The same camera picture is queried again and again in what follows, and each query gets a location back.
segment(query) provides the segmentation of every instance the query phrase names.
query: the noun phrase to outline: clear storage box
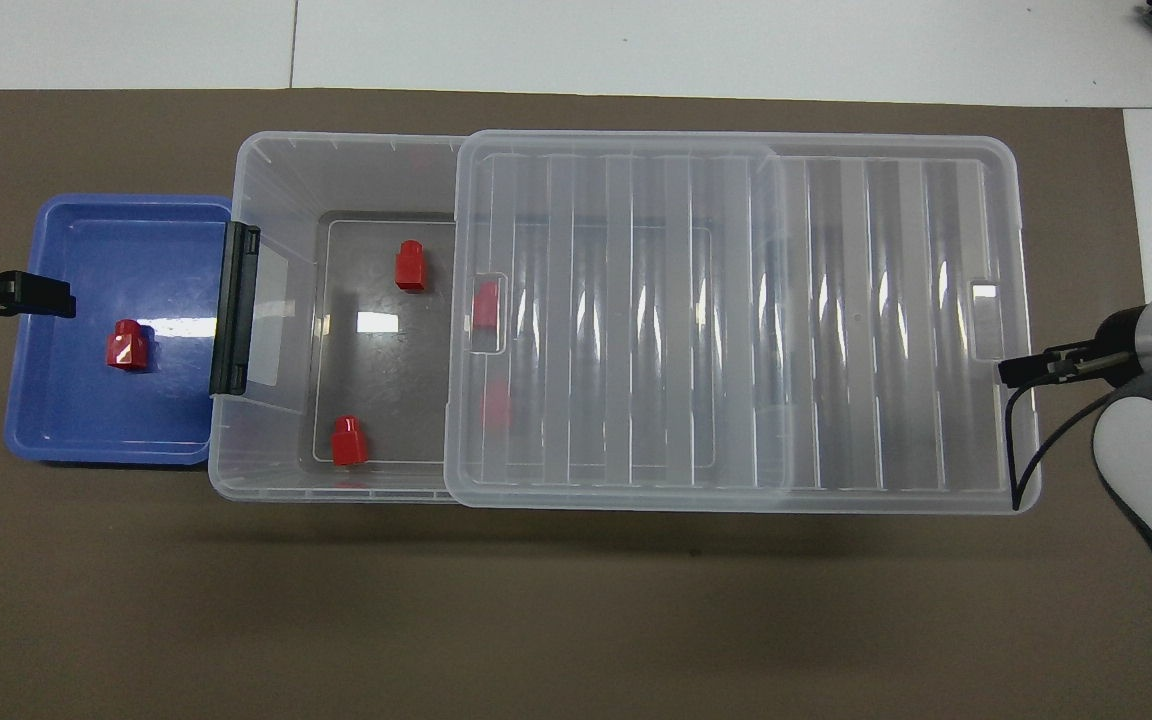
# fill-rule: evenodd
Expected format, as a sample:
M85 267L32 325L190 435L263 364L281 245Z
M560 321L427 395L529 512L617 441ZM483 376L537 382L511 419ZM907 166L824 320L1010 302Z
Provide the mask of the clear storage box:
M995 365L1029 341L1000 142L262 132L234 219L262 250L247 393L212 414L226 497L1010 511ZM408 237L420 295L392 282ZM325 454L340 414L364 465Z

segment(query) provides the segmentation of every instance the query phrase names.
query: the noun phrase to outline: brown table surface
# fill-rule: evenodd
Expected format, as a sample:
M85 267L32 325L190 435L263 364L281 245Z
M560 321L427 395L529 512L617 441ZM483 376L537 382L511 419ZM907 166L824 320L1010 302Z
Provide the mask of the brown table surface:
M491 127L995 136L1034 344L1142 301L1116 109L653 97L0 91L0 270L52 195L229 195L262 129ZM238 505L10 455L16 328L0 717L1152 717L1152 559L1085 427L1018 518Z

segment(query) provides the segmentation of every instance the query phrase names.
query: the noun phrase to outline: red plastic piece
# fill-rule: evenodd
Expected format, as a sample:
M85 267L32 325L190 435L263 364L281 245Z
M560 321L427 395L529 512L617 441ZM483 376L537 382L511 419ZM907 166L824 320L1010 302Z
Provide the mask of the red plastic piece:
M150 343L141 332L141 323L128 318L114 323L114 334L105 341L105 364L119 370L150 366Z
M367 461L367 441L353 415L340 415L332 433L332 462L338 465L357 465Z
M487 281L473 294L473 326L494 331L500 314L500 283Z
M415 240L404 240L394 259L394 285L407 291L425 290L425 247Z

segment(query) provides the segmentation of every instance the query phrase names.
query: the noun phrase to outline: transparent lid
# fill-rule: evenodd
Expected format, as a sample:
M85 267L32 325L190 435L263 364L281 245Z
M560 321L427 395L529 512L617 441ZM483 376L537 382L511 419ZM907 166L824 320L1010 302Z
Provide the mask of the transparent lid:
M458 501L1010 511L995 365L1029 340L1001 142L485 131L457 174Z

